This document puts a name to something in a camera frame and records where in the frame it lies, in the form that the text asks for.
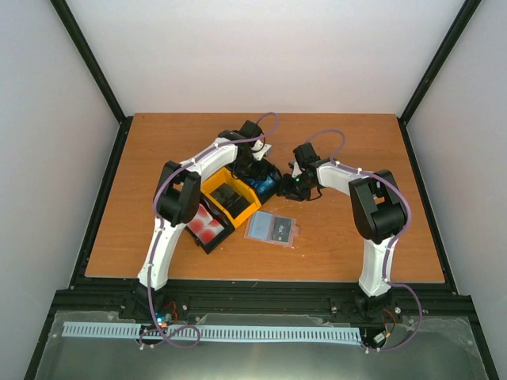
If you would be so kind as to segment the black vip credit card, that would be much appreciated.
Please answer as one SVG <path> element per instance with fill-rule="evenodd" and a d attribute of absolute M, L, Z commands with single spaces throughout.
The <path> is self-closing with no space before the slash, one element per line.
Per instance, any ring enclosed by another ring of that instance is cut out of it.
<path fill-rule="evenodd" d="M 292 242 L 294 222 L 292 218 L 275 216 L 271 231 L 271 241 L 289 245 Z"/>

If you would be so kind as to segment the pink card holder wallet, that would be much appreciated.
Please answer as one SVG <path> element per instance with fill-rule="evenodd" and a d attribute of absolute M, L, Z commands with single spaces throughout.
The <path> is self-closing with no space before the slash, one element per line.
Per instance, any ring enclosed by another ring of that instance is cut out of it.
<path fill-rule="evenodd" d="M 296 225 L 296 220 L 294 218 L 290 218 L 293 219 L 294 222 L 292 242 L 289 245 L 282 245 L 271 241 L 271 231 L 273 226 L 273 219 L 275 216 L 282 215 L 275 215 L 273 213 L 268 213 L 265 211 L 256 211 L 253 213 L 246 225 L 245 238 L 255 241 L 262 241 L 268 244 L 292 247 L 295 237 L 299 235 L 299 227 Z"/>

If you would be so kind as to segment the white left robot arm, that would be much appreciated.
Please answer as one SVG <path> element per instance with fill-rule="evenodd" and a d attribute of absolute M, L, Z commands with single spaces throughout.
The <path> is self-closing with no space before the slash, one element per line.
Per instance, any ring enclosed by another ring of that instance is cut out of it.
<path fill-rule="evenodd" d="M 165 299 L 155 291 L 169 278 L 169 266 L 184 230 L 212 251 L 276 191 L 280 173 L 266 157 L 271 146 L 258 122 L 225 130 L 198 154 L 168 161 L 153 198 L 154 232 L 137 279 L 143 292 L 136 307 L 159 317 Z"/>

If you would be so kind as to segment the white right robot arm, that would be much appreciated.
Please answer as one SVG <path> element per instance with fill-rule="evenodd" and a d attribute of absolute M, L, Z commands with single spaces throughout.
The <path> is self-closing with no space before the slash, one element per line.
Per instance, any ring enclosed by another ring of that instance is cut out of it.
<path fill-rule="evenodd" d="M 358 285 L 368 298 L 391 289 L 391 266 L 400 235 L 412 221 L 410 206 L 389 170 L 369 172 L 333 158 L 321 159 L 311 143 L 293 150 L 278 195 L 299 202 L 313 200 L 311 192 L 331 188 L 350 197 L 353 220 L 364 239 L 363 267 Z"/>

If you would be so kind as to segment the black bin with blue cards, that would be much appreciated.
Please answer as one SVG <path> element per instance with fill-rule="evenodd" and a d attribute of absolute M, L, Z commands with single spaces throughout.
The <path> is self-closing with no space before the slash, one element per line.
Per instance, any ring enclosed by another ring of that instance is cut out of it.
<path fill-rule="evenodd" d="M 282 180 L 280 170 L 264 158 L 240 169 L 237 176 L 254 190 L 261 204 L 277 194 Z"/>

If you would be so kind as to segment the stack of blue cards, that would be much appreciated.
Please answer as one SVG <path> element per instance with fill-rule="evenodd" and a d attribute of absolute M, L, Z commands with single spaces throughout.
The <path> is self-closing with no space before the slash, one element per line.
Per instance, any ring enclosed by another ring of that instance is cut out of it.
<path fill-rule="evenodd" d="M 270 193 L 276 187 L 276 182 L 270 176 L 267 176 L 264 180 L 247 178 L 247 183 L 259 196 Z"/>

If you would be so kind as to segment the black cards in yellow bin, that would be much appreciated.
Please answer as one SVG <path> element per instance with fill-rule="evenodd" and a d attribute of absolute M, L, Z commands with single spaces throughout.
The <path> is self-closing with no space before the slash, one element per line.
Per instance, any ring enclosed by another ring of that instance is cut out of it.
<path fill-rule="evenodd" d="M 229 184 L 221 184 L 212 192 L 212 197 L 236 219 L 250 205 L 249 201 L 237 193 Z"/>

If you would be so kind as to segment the black bin with red cards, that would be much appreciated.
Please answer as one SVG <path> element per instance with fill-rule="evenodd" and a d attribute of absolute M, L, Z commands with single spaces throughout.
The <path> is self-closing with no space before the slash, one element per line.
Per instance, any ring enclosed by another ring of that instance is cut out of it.
<path fill-rule="evenodd" d="M 220 210 L 201 202 L 186 230 L 196 244 L 209 254 L 234 232 L 234 226 Z"/>

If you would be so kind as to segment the stack of red cards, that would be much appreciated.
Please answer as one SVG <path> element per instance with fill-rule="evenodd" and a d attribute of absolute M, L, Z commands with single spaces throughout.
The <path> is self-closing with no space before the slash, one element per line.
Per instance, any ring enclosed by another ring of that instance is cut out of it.
<path fill-rule="evenodd" d="M 204 245 L 211 243 L 224 230 L 224 226 L 214 219 L 202 204 L 199 204 L 196 215 L 187 227 L 197 240 Z"/>

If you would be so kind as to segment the yellow plastic bin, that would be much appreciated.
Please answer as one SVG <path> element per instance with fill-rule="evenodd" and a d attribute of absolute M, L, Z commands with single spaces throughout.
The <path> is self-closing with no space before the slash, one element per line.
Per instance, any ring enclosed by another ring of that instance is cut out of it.
<path fill-rule="evenodd" d="M 204 196 L 223 212 L 235 229 L 261 208 L 257 193 L 232 172 L 222 168 L 201 185 Z"/>

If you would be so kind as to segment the black aluminium frame rail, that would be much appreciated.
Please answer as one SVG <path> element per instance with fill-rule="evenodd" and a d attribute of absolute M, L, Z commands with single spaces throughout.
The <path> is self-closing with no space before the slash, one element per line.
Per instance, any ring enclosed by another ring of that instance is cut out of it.
<path fill-rule="evenodd" d="M 445 252 L 440 231 L 436 224 L 435 215 L 429 202 L 429 196 L 421 175 L 414 148 L 410 140 L 407 125 L 416 112 L 418 106 L 436 79 L 441 67 L 450 56 L 452 49 L 461 37 L 469 21 L 474 16 L 480 3 L 465 1 L 456 14 L 449 30 L 443 38 L 425 73 L 421 77 L 417 88 L 410 97 L 402 115 L 397 119 L 397 133 L 402 137 L 404 149 L 408 154 L 411 170 L 415 178 L 417 190 L 421 197 L 425 217 L 429 224 L 430 233 L 436 246 L 440 268 L 444 274 L 442 284 L 414 284 L 423 300 L 430 306 L 433 317 L 468 317 L 475 347 L 478 349 L 479 361 L 488 379 L 498 377 L 490 354 L 486 338 L 479 323 L 478 316 L 469 296 L 459 294 L 448 255 Z M 130 317 L 144 318 L 146 312 L 135 309 L 137 302 L 127 294 L 125 280 L 86 279 L 84 272 L 91 256 L 93 244 L 109 200 L 113 180 L 116 176 L 120 159 L 124 154 L 127 138 L 131 135 L 133 119 L 126 116 L 120 107 L 113 91 L 95 58 L 85 36 L 76 21 L 71 8 L 65 1 L 54 1 L 52 6 L 59 16 L 68 35 L 78 49 L 82 60 L 86 64 L 93 79 L 102 92 L 108 106 L 111 108 L 119 124 L 117 136 L 110 154 L 105 174 L 102 178 L 96 202 L 93 206 L 82 246 L 79 250 L 78 261 L 66 290 L 55 293 L 48 312 L 47 320 L 41 330 L 40 338 L 33 352 L 32 359 L 26 371 L 25 378 L 42 378 L 48 370 L 48 358 L 55 351 L 55 341 L 50 337 L 50 329 L 54 326 L 58 312 L 125 312 Z M 162 293 L 164 295 L 186 295 L 191 302 L 188 313 L 195 317 L 199 312 L 205 312 L 212 306 L 224 306 L 224 315 L 273 316 L 280 312 L 283 306 L 288 306 L 288 316 L 300 316 L 310 311 L 312 317 L 332 317 L 334 312 L 325 307 L 326 303 L 349 300 L 357 289 L 347 283 L 295 283 L 273 281 L 263 283 L 259 290 L 253 289 L 253 281 L 245 280 L 238 285 L 218 280 L 172 280 Z"/>

